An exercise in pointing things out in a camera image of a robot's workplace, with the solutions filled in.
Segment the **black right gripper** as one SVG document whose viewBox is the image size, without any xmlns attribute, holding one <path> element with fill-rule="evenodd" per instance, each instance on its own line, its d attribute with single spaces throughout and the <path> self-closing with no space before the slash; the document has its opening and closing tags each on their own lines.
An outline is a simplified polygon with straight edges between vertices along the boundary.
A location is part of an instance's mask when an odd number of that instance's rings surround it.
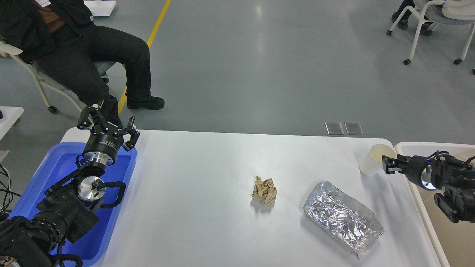
<svg viewBox="0 0 475 267">
<path fill-rule="evenodd" d="M 405 166 L 407 179 L 426 191 L 436 191 L 438 188 L 432 183 L 432 166 L 423 156 L 396 155 L 390 157 L 382 155 L 382 165 L 385 174 L 402 173 L 403 169 L 397 166 Z"/>
</svg>

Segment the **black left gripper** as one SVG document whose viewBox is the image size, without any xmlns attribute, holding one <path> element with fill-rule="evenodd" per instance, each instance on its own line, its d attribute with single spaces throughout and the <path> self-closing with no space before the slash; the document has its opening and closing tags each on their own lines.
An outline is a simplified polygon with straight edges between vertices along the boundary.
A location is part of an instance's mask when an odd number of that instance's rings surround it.
<svg viewBox="0 0 475 267">
<path fill-rule="evenodd" d="M 140 137 L 140 132 L 135 127 L 135 116 L 129 118 L 125 128 L 118 129 L 118 136 L 109 135 L 108 122 L 102 115 L 102 105 L 104 100 L 99 104 L 87 105 L 82 109 L 77 128 L 90 131 L 90 137 L 82 152 L 82 156 L 89 162 L 98 162 L 105 166 L 113 165 L 118 156 L 120 147 L 125 151 L 130 151 L 136 147 Z M 124 141 L 123 137 L 129 135 L 128 141 Z"/>
</svg>

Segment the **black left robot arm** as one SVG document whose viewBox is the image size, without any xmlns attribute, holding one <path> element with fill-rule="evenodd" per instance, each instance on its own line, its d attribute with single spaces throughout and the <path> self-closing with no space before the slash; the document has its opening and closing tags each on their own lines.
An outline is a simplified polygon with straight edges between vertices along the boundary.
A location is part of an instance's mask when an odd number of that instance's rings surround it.
<svg viewBox="0 0 475 267">
<path fill-rule="evenodd" d="M 125 182 L 103 181 L 101 176 L 115 164 L 120 148 L 134 149 L 140 136 L 135 116 L 120 128 L 105 120 L 101 108 L 94 104 L 81 111 L 77 127 L 89 130 L 90 137 L 77 169 L 45 190 L 32 219 L 14 216 L 1 222 L 2 267 L 63 267 L 66 261 L 83 266 L 80 256 L 64 254 L 62 248 L 99 222 L 97 210 L 121 204 Z"/>
</svg>

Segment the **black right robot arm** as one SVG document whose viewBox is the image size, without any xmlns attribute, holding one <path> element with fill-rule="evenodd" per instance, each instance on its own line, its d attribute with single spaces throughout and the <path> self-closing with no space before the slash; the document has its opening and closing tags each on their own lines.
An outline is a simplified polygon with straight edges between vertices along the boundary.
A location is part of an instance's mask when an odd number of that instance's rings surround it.
<svg viewBox="0 0 475 267">
<path fill-rule="evenodd" d="M 435 151 L 426 157 L 397 154 L 396 158 L 383 155 L 381 159 L 386 174 L 399 172 L 426 191 L 442 191 L 434 194 L 434 202 L 452 223 L 474 223 L 474 156 L 462 161 L 448 151 Z"/>
</svg>

